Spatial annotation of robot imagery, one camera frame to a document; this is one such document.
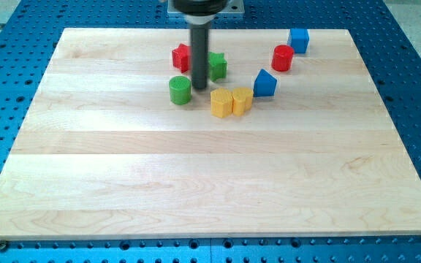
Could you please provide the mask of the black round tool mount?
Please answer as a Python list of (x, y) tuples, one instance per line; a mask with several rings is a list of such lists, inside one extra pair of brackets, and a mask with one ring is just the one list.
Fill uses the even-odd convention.
[(221, 12), (227, 0), (174, 0), (172, 5), (185, 15), (208, 16)]

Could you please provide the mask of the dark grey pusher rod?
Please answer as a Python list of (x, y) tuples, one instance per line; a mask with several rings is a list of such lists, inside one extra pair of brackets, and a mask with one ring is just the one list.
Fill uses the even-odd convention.
[(208, 47), (212, 15), (189, 16), (191, 41), (191, 84), (197, 90), (208, 86)]

